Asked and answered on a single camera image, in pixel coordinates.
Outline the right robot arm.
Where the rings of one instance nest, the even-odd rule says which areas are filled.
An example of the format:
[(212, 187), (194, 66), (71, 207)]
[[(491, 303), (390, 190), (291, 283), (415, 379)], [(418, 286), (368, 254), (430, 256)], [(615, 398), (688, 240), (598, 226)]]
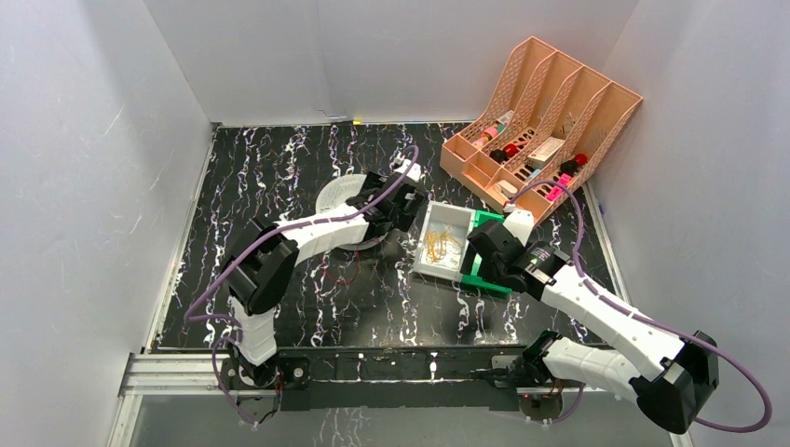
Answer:
[(484, 379), (516, 386), (584, 383), (635, 403), (668, 432), (688, 431), (718, 386), (718, 360), (710, 350), (654, 327), (637, 309), (581, 277), (567, 254), (544, 242), (527, 246), (502, 222), (483, 223), (468, 242), (482, 258), (483, 279), (562, 311), (606, 343), (596, 348), (545, 331), (511, 364), (483, 373)]

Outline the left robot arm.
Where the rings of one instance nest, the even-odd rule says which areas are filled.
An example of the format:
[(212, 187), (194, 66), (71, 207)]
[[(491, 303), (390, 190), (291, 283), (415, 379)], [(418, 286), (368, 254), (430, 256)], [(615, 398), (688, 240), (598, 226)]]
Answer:
[(357, 192), (332, 209), (295, 221), (254, 219), (243, 230), (225, 264), (223, 287), (240, 330), (234, 351), (253, 386), (277, 379), (274, 311), (294, 269), (326, 251), (366, 250), (393, 231), (408, 231), (427, 202), (420, 177), (419, 166), (388, 177), (370, 172)]

